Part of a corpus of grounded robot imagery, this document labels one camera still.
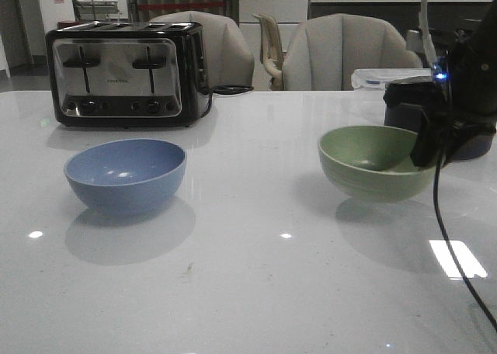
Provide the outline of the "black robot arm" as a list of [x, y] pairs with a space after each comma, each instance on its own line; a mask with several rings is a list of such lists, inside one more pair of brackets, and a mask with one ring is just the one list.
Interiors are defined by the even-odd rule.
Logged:
[[388, 83], [385, 123], [417, 133], [413, 165], [447, 164], [489, 152], [496, 134], [496, 4], [455, 43], [430, 75]]

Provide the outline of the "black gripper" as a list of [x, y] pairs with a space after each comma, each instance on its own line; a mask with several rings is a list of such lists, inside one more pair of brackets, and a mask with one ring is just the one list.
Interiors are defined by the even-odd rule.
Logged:
[[416, 167], [430, 166], [447, 136], [493, 135], [496, 132], [496, 80], [394, 83], [385, 91], [386, 107], [408, 105], [422, 110], [422, 119], [410, 153]]

